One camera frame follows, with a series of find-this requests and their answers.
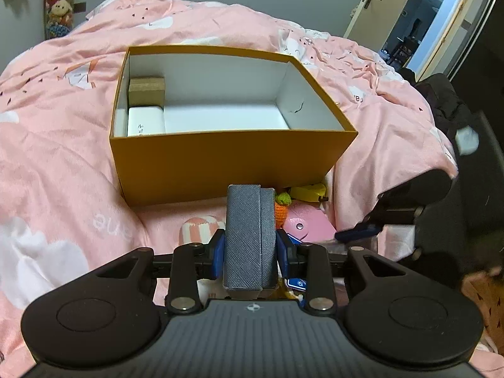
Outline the pink round plush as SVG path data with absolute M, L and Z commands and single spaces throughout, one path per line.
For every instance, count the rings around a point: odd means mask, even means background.
M 306 203 L 291 204 L 283 225 L 286 233 L 301 242 L 329 241 L 336 233 L 335 227 L 325 213 L 318 207 Z

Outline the black clothing pile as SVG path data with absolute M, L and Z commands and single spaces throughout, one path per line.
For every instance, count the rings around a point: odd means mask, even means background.
M 458 174 L 448 194 L 416 222 L 420 259 L 447 259 L 461 274 L 503 266 L 503 153 L 483 112 L 473 113 L 448 78 L 415 85 L 451 142 Z

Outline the small gold cardboard box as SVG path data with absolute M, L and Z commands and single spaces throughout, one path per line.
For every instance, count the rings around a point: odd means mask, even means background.
M 128 87 L 130 107 L 159 106 L 165 102 L 165 79 L 161 77 L 131 78 Z

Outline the white rectangular box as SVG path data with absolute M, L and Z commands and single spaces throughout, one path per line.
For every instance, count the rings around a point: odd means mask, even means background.
M 130 107 L 127 136 L 162 135 L 165 133 L 163 109 L 159 106 Z

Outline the grey textured box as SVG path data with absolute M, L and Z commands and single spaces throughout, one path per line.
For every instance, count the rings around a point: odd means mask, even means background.
M 256 300 L 276 288 L 275 246 L 274 189 L 229 186 L 223 286 L 231 298 Z

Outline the white pink striped plush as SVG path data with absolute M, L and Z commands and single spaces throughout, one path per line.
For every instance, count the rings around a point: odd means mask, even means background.
M 191 243 L 208 244 L 218 229 L 224 229 L 223 220 L 211 215 L 196 216 L 186 220 L 180 228 L 180 245 Z

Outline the hanging plush toy organizer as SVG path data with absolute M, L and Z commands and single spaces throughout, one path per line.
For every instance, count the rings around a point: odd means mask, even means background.
M 44 0 L 44 37 L 46 40 L 65 37 L 73 31 L 75 0 Z

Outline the blue ocean park tag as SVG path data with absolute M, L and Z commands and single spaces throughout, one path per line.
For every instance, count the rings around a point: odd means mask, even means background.
M 289 278 L 283 280 L 283 293 L 288 300 L 295 300 L 299 306 L 305 304 L 307 283 L 300 278 Z

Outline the orange crochet carrot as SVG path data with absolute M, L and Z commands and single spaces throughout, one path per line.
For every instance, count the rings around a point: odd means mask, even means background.
M 280 229 L 283 227 L 288 213 L 289 206 L 292 203 L 292 199 L 288 192 L 281 192 L 275 195 L 274 197 L 274 218 L 275 218 L 275 227 Z

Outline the yellow plush toy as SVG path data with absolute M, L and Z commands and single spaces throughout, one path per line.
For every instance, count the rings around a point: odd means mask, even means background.
M 289 189 L 292 199 L 307 203 L 322 203 L 328 201 L 327 189 L 324 183 L 305 186 L 293 186 Z

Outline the white bedroom door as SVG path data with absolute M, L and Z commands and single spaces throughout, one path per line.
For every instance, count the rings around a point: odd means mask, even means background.
M 344 38 L 379 51 L 408 0 L 360 0 Z

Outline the pink printed duvet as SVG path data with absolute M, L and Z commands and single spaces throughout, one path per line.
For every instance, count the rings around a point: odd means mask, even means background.
M 416 174 L 455 172 L 448 138 L 420 93 L 369 49 L 244 6 L 108 0 L 67 37 L 40 43 L 1 76 L 1 374 L 34 364 L 20 333 L 37 297 L 132 248 L 171 248 L 185 219 L 221 201 L 132 210 L 108 143 L 126 49 L 197 44 L 292 55 L 358 130 L 327 176 L 325 212 L 346 228 L 377 195 Z

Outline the large orange storage box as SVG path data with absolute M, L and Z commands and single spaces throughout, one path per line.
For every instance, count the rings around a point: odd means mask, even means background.
M 128 137 L 131 78 L 165 79 L 165 133 Z M 109 143 L 126 203 L 221 197 L 232 184 L 320 183 L 357 132 L 294 56 L 205 45 L 132 46 Z

